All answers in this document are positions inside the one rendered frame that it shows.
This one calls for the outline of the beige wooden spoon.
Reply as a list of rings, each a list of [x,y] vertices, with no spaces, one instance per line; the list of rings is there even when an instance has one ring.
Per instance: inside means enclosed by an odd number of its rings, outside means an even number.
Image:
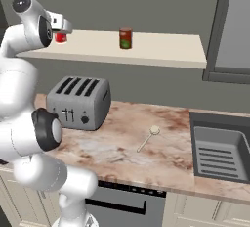
[[[142,144],[139,146],[139,148],[137,149],[137,152],[139,153],[141,151],[141,149],[145,146],[145,144],[147,143],[147,141],[154,135],[158,135],[160,133],[160,128],[156,125],[153,125],[150,129],[149,129],[149,134],[148,136],[145,138],[145,140],[142,142]]]

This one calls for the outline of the red can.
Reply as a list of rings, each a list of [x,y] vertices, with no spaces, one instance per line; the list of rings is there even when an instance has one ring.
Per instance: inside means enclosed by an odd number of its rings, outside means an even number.
[[[55,40],[57,43],[65,43],[67,41],[67,37],[64,33],[56,33]]]

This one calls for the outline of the cream cupboard door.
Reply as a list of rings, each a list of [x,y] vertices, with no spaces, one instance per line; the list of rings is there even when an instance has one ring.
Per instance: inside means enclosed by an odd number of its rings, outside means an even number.
[[[250,227],[250,205],[168,192],[162,227]]]
[[[58,193],[22,186],[10,168],[0,167],[0,190],[17,227],[52,227],[60,216]]]

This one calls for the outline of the brown and green can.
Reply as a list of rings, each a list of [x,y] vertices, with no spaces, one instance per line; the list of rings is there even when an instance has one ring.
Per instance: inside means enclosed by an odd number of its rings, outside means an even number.
[[[119,29],[119,46],[121,49],[132,48],[132,29],[131,28],[120,28]]]

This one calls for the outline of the grey four-slot toaster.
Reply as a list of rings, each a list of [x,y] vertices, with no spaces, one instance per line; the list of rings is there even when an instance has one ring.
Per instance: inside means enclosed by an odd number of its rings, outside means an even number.
[[[46,108],[64,128],[95,131],[104,123],[111,104],[106,79],[65,76],[49,92]]]

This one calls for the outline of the dark grey sink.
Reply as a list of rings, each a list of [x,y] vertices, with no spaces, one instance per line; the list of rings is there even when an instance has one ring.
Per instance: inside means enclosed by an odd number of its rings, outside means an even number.
[[[189,113],[195,176],[250,184],[250,117]]]

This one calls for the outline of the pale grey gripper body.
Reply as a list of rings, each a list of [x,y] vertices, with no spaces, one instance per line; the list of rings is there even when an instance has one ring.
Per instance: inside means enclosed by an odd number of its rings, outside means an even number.
[[[69,20],[65,18],[57,19],[56,30],[60,33],[71,34],[72,33],[72,24]]]

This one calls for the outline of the grey dishwasher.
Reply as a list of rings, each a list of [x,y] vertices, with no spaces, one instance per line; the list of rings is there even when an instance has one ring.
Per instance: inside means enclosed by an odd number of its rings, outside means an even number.
[[[90,198],[102,202],[142,207],[146,201],[146,214],[109,209],[87,204],[100,227],[162,227],[166,193],[148,188],[99,181]]]

